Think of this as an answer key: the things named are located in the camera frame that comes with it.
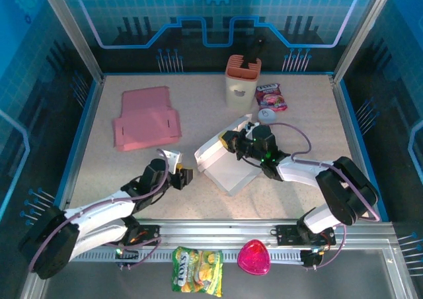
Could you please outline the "white paper box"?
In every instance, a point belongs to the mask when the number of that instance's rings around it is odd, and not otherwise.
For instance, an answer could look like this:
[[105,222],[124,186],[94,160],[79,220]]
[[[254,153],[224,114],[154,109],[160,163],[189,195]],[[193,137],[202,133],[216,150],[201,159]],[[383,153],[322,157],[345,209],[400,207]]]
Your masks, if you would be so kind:
[[228,196],[235,196],[260,175],[262,170],[243,160],[238,161],[235,154],[223,147],[219,135],[228,130],[241,131],[251,120],[252,114],[241,116],[194,153],[199,172],[209,177]]

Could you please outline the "pink paper box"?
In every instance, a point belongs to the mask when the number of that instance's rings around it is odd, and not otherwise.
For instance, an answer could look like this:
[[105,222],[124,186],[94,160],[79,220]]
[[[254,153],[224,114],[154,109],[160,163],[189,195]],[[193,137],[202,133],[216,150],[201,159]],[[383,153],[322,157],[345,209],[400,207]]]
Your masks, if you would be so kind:
[[182,137],[180,116],[167,86],[123,92],[121,116],[112,126],[118,151],[174,144]]

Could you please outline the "magenta heart-shaped box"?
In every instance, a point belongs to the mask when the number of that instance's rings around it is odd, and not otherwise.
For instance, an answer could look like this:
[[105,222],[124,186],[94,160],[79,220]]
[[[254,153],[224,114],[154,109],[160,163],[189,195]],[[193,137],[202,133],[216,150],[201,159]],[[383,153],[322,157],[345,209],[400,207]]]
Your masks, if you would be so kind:
[[247,242],[240,250],[237,264],[244,272],[261,276],[270,271],[271,260],[266,246],[259,240]]

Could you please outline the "small white round can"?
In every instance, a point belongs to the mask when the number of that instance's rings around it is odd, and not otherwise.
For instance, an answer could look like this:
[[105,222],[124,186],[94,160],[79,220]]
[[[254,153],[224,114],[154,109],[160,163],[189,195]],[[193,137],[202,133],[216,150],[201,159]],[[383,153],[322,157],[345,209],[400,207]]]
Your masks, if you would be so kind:
[[276,122],[276,119],[276,113],[270,108],[263,108],[258,112],[258,121],[261,124],[271,124]]

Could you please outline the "beige knife block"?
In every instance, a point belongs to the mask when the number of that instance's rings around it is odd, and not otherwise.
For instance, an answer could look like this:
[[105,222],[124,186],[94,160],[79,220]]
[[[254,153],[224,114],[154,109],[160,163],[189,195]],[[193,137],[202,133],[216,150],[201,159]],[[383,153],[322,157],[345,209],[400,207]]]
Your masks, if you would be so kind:
[[229,57],[225,69],[226,105],[238,111],[250,109],[262,66],[259,58],[255,63],[249,62],[247,67],[241,67],[243,62],[242,55],[234,54]]

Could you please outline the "purple candy bag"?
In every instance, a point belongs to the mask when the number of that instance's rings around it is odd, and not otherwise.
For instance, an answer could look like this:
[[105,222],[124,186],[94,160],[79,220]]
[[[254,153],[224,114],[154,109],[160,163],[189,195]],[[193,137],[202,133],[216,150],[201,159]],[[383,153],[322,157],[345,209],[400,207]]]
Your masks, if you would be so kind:
[[285,111],[288,109],[279,83],[257,86],[255,98],[260,109],[269,108],[274,112]]

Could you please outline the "black connector module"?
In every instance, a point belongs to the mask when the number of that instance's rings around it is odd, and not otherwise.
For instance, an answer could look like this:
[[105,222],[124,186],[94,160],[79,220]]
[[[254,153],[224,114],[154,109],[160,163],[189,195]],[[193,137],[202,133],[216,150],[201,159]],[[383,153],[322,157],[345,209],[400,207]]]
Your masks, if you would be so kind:
[[323,262],[325,251],[322,249],[301,250],[300,257],[303,267],[306,269],[316,269]]
[[136,250],[129,250],[129,249],[122,249],[116,248],[115,249],[115,261],[118,268],[123,271],[124,268],[131,267],[130,260],[138,259],[139,252]]

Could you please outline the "yellow green candy bag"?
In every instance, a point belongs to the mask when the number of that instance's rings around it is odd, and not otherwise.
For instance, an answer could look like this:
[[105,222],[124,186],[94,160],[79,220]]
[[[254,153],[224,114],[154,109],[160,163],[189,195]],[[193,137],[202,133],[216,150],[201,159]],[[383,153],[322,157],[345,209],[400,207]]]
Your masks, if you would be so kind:
[[174,292],[223,296],[223,252],[177,247],[172,253]]

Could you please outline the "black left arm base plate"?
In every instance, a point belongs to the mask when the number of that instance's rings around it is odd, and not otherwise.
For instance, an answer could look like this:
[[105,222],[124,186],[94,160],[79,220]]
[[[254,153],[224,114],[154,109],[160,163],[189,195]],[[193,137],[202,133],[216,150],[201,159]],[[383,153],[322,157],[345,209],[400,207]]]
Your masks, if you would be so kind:
[[130,245],[156,246],[160,238],[160,226],[146,225],[136,228],[130,238]]

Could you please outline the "aluminium front rail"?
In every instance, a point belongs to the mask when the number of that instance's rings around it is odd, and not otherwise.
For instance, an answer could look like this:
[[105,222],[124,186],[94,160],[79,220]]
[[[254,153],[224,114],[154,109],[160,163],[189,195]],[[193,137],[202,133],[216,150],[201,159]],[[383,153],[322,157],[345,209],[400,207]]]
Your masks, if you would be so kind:
[[[259,239],[267,247],[278,247],[270,234],[277,225],[295,225],[295,220],[140,220],[141,225],[158,225],[161,249],[185,246],[198,249],[239,249],[251,239]],[[383,249],[397,247],[392,224],[387,222],[356,222],[346,228],[344,248]]]

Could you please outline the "aluminium side rail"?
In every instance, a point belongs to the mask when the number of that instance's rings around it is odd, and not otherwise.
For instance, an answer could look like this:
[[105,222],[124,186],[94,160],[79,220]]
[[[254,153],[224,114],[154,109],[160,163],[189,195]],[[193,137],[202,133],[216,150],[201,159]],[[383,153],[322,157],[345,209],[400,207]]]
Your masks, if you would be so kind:
[[328,75],[328,79],[332,87],[332,92],[334,94],[334,99],[336,101],[352,160],[377,189],[377,192],[379,193],[379,200],[375,209],[378,211],[381,221],[388,222],[389,217],[387,215],[386,207],[375,178],[371,161],[369,160],[369,155],[367,153],[364,139],[362,133],[360,132],[359,124],[346,86],[343,80],[337,83],[331,74]]
[[101,98],[104,82],[105,80],[101,83],[96,83],[94,81],[89,91],[54,200],[54,206],[57,206],[59,209],[64,209],[70,205],[91,128],[95,119],[96,110]]

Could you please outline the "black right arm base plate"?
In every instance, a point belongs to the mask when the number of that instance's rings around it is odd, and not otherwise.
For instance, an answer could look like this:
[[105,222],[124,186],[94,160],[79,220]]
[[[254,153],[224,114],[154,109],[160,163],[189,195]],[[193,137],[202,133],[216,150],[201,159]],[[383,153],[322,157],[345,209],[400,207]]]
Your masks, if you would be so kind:
[[305,226],[278,225],[275,227],[279,246],[324,246],[336,245],[334,230],[327,228],[320,233],[313,233]]

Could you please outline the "aluminium frame post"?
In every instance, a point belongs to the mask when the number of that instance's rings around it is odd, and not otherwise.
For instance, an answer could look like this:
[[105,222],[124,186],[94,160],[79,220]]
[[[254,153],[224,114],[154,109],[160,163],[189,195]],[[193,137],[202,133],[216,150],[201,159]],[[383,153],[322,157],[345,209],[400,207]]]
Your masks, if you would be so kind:
[[333,81],[337,85],[344,77],[354,58],[358,54],[362,44],[386,5],[387,0],[371,0],[365,11],[360,25],[357,27],[351,41],[348,43],[333,75]]
[[97,83],[102,83],[104,74],[95,59],[79,25],[73,17],[65,0],[47,0],[53,9],[56,17],[59,19],[63,29],[67,33],[69,39],[73,43],[76,51],[86,65],[89,73]]

